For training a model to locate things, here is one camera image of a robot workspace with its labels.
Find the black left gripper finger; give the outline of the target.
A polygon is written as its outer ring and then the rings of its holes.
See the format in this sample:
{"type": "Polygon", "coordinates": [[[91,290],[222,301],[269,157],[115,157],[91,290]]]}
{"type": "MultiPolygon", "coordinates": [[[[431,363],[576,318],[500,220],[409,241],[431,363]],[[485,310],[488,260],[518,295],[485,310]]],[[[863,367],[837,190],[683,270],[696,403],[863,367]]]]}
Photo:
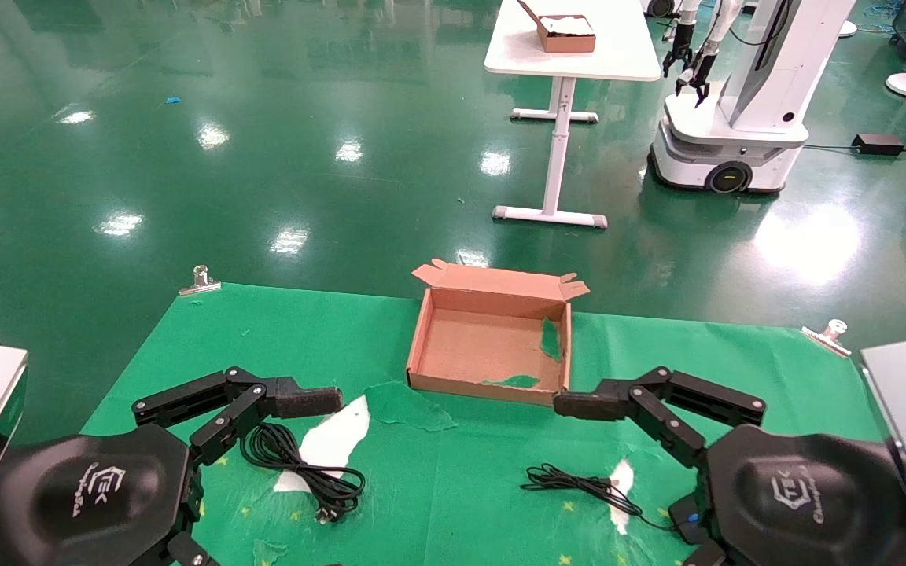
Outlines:
{"type": "Polygon", "coordinates": [[[257,377],[229,368],[198,377],[133,402],[137,426],[169,428],[215,412],[190,435],[198,465],[212,465],[267,417],[291,419],[341,411],[343,395],[335,387],[305,389],[292,377],[257,377]]]}

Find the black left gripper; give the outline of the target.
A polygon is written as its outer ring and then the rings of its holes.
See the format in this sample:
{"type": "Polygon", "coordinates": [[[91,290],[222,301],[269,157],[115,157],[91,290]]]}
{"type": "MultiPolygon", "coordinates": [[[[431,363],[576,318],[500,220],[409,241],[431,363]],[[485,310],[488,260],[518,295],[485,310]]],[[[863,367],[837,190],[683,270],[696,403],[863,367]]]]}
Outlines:
{"type": "Polygon", "coordinates": [[[15,449],[0,464],[0,565],[213,565],[192,538],[190,448],[156,425],[15,449]]]}

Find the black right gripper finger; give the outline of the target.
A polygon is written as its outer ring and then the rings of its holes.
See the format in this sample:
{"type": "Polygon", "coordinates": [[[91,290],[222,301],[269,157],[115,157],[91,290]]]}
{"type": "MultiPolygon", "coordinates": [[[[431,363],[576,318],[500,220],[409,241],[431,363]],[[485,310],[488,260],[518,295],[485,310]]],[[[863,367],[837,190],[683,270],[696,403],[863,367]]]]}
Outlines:
{"type": "Polygon", "coordinates": [[[705,438],[676,407],[731,428],[761,425],[765,401],[722,384],[659,366],[633,380],[601,380],[594,391],[559,391],[554,412],[591,421],[632,420],[684,467],[701,467],[705,438]]]}

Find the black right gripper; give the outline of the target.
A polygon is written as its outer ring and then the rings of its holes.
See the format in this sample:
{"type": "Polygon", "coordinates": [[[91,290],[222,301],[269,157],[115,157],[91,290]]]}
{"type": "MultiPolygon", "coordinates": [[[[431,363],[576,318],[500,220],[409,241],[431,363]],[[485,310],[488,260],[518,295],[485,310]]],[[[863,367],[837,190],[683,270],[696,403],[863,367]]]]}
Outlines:
{"type": "Polygon", "coordinates": [[[906,491],[881,442],[743,425],[705,454],[711,538],[683,566],[884,565],[906,530],[906,491]]]}

